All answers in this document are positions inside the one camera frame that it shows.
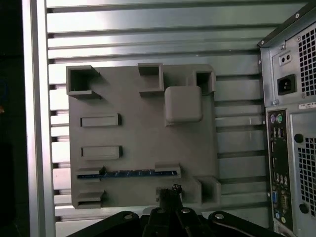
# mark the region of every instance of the metal bar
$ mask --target metal bar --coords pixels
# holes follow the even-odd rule
[[[41,120],[41,146],[43,169],[43,192],[45,208],[45,236],[56,236],[53,174],[51,160],[51,130],[49,110],[49,80],[47,57],[47,14],[46,1],[37,1],[38,14],[38,44],[39,44],[39,94],[40,94],[40,120]]]
[[[48,39],[49,49],[93,47],[93,46],[119,46],[142,44],[192,43],[192,42],[223,42],[262,39],[274,28],[231,29],[218,31],[195,32],[161,32],[157,33],[132,33],[126,35],[101,35],[101,36],[57,36]]]
[[[234,50],[254,50],[256,40],[228,41],[228,42],[208,42],[208,43],[170,43],[162,45],[142,45],[142,46],[115,46],[115,47],[95,47],[95,48],[71,48],[71,49],[51,49],[48,51],[50,59],[59,58],[83,58],[83,57],[114,57],[131,56],[140,54],[174,54],[174,53],[196,53],[196,52],[216,52]]]
[[[45,236],[37,1],[22,0],[30,236]]]

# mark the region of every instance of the rounded square block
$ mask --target rounded square block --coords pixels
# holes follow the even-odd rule
[[[198,86],[170,86],[164,93],[168,123],[199,122],[202,119],[202,92]]]

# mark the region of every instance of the pc case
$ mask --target pc case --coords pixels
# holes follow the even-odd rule
[[[316,4],[258,43],[261,48],[275,231],[316,232]]]

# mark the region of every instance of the sticker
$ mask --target sticker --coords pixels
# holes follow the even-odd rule
[[[301,104],[298,106],[300,110],[316,108],[316,102]]]

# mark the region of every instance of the metal slatted panel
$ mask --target metal slatted panel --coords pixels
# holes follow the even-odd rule
[[[221,209],[267,227],[264,107],[256,43],[305,5],[287,2],[46,0],[57,236],[122,210],[71,206],[67,65],[210,64],[217,76]]]

